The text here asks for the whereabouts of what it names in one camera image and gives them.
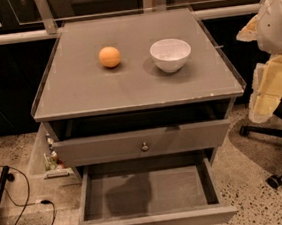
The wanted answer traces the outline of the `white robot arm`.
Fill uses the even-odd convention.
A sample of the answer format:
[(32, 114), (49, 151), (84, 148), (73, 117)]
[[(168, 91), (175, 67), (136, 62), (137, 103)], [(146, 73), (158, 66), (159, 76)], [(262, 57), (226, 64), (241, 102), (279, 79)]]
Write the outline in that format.
[(237, 34), (241, 42), (255, 41), (270, 54), (266, 63), (254, 69), (249, 120), (266, 122), (282, 100), (282, 0), (265, 0), (259, 12)]

